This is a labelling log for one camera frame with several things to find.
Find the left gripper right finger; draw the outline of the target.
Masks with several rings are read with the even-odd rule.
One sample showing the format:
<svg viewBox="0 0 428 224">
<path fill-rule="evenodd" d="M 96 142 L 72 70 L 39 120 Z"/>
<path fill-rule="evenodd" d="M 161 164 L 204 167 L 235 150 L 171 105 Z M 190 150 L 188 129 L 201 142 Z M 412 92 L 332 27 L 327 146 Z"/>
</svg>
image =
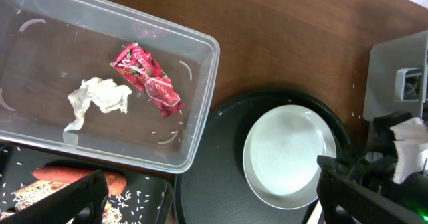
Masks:
<svg viewBox="0 0 428 224">
<path fill-rule="evenodd" d="M 317 194 L 326 223 L 426 223 L 427 172 L 410 174 L 397 184 L 385 169 L 394 158 L 374 163 L 319 156 Z"/>
</svg>

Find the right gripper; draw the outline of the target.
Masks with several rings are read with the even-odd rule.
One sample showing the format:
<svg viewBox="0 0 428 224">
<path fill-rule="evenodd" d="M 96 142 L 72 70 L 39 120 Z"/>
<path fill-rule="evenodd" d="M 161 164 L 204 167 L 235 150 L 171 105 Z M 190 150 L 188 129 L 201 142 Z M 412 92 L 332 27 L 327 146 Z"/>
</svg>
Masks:
<svg viewBox="0 0 428 224">
<path fill-rule="evenodd" d="M 427 172 L 427 125 L 408 112 L 394 112 L 373 120 L 374 140 L 367 152 L 350 162 L 365 160 L 374 163 L 387 156 L 394 158 L 385 170 L 388 178 L 402 183 L 410 174 Z"/>
</svg>

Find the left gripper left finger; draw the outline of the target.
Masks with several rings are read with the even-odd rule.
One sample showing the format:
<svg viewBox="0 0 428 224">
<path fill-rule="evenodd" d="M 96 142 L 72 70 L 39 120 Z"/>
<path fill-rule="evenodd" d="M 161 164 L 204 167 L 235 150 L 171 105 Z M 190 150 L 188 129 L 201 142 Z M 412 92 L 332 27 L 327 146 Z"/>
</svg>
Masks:
<svg viewBox="0 0 428 224">
<path fill-rule="evenodd" d="M 1 224 L 101 224 L 108 196 L 104 172 L 96 170 L 30 207 L 4 219 Z"/>
</svg>

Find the wooden chopstick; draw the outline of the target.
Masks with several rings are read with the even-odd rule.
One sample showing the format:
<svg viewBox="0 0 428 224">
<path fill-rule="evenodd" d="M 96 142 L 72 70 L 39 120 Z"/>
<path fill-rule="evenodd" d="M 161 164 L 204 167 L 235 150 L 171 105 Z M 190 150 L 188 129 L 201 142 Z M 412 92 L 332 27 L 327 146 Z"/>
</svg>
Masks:
<svg viewBox="0 0 428 224">
<path fill-rule="evenodd" d="M 317 201 L 312 213 L 310 214 L 306 224 L 318 224 L 322 214 L 322 206 L 320 201 Z"/>
</svg>

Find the orange carrot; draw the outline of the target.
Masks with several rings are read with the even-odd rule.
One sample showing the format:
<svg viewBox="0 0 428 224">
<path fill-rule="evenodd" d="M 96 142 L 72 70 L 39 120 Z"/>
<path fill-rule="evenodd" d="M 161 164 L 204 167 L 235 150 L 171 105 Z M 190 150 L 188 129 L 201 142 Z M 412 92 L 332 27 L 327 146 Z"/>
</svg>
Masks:
<svg viewBox="0 0 428 224">
<path fill-rule="evenodd" d="M 71 184 L 83 178 L 84 176 L 89 175 L 90 173 L 92 173 L 92 171 L 88 169 L 47 166 L 34 170 L 32 175 L 35 178 L 43 181 Z M 108 184 L 109 195 L 121 195 L 127 185 L 126 178 L 121 174 L 110 171 L 104 171 L 103 173 Z"/>
</svg>

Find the food scraps and rice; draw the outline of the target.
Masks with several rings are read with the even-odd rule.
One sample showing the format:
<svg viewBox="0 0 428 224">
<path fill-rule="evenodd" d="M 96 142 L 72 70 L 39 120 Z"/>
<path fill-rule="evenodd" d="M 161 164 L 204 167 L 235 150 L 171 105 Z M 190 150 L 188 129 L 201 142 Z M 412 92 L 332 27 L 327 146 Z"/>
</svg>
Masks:
<svg viewBox="0 0 428 224">
<path fill-rule="evenodd" d="M 21 187 L 11 193 L 15 196 L 12 200 L 15 204 L 15 210 L 1 211 L 1 220 L 22 211 L 58 190 L 67 187 L 67 185 L 67 183 L 39 180 L 26 187 Z M 121 210 L 130 206 L 131 198 L 132 193 L 130 190 L 127 190 L 123 195 L 109 195 L 102 215 L 102 224 L 128 223 L 128 221 L 122 221 Z"/>
</svg>

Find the light grey plate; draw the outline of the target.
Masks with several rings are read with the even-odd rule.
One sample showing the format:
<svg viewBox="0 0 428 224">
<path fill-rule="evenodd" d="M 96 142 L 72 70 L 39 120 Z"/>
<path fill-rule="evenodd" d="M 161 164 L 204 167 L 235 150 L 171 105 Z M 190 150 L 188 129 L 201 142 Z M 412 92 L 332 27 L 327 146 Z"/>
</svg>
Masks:
<svg viewBox="0 0 428 224">
<path fill-rule="evenodd" d="M 276 209 L 299 209 L 318 198 L 318 156 L 336 158 L 338 147 L 326 121 L 299 105 L 263 114 L 243 147 L 243 171 L 253 193 Z"/>
</svg>

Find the white tissue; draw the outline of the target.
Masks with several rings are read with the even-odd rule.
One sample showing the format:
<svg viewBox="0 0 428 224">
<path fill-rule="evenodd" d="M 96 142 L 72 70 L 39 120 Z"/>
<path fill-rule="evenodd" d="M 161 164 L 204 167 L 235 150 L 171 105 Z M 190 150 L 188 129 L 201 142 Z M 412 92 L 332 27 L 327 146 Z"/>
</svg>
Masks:
<svg viewBox="0 0 428 224">
<path fill-rule="evenodd" d="M 118 85 L 113 79 L 93 77 L 82 80 L 80 87 L 68 95 L 75 120 L 64 128 L 64 132 L 80 130 L 83 127 L 85 114 L 91 103 L 97 105 L 103 114 L 115 110 L 126 114 L 131 93 L 132 90 L 127 85 Z"/>
</svg>

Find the red snack wrapper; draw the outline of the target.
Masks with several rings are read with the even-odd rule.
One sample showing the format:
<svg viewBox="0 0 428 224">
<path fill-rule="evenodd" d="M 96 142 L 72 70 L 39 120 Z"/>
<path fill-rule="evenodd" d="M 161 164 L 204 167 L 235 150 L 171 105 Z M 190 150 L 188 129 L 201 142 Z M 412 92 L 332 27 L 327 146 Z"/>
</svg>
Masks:
<svg viewBox="0 0 428 224">
<path fill-rule="evenodd" d="M 184 104 L 175 92 L 171 79 L 153 55 L 138 43 L 126 46 L 110 63 L 127 81 L 146 94 L 167 118 L 180 112 Z"/>
</svg>

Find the grey dishwasher rack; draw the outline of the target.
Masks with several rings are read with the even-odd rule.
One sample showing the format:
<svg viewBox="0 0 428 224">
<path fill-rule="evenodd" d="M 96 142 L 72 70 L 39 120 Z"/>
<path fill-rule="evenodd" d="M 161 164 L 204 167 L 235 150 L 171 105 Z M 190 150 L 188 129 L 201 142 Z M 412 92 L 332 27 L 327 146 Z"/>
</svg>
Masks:
<svg viewBox="0 0 428 224">
<path fill-rule="evenodd" d="M 427 103 L 427 32 L 376 44 L 370 51 L 363 118 L 392 112 L 423 117 Z"/>
</svg>

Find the black rectangular tray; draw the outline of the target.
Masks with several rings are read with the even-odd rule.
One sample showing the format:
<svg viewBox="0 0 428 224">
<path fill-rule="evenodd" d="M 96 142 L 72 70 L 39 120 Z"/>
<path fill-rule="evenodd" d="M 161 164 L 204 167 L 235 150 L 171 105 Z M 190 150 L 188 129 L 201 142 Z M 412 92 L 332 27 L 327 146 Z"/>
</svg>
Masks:
<svg viewBox="0 0 428 224">
<path fill-rule="evenodd" d="M 162 178 L 6 144 L 1 145 L 1 211 L 15 210 L 12 202 L 15 196 L 11 193 L 36 182 L 32 172 L 45 166 L 91 171 L 102 169 L 119 173 L 127 180 L 121 195 L 127 190 L 132 193 L 130 206 L 121 210 L 122 221 L 142 224 L 164 223 L 167 220 L 173 202 L 173 191 L 171 185 Z"/>
</svg>

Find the round black serving tray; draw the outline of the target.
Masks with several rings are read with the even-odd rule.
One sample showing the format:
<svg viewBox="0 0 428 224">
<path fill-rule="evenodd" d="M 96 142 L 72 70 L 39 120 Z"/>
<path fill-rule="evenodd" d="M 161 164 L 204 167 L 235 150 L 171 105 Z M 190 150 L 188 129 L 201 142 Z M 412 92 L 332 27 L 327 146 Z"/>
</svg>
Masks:
<svg viewBox="0 0 428 224">
<path fill-rule="evenodd" d="M 247 184 L 243 147 L 253 124 L 277 106 L 296 104 L 315 111 L 329 125 L 339 152 L 352 146 L 342 121 L 323 102 L 297 90 L 265 88 L 238 94 L 210 111 L 189 170 L 175 179 L 178 223 L 304 223 L 312 205 L 281 210 L 260 201 Z"/>
</svg>

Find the clear plastic bin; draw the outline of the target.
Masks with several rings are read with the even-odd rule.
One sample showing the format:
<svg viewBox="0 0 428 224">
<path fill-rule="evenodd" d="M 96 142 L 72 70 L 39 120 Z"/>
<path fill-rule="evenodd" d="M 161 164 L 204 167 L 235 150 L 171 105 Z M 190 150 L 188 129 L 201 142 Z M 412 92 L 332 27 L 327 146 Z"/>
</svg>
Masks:
<svg viewBox="0 0 428 224">
<path fill-rule="evenodd" d="M 183 109 L 164 118 L 133 88 L 128 110 L 91 105 L 78 131 L 68 100 L 84 80 L 123 85 L 111 61 L 129 43 L 151 53 Z M 106 0 L 1 0 L 1 138 L 88 158 L 183 173 L 215 86 L 220 48 L 203 33 Z"/>
</svg>

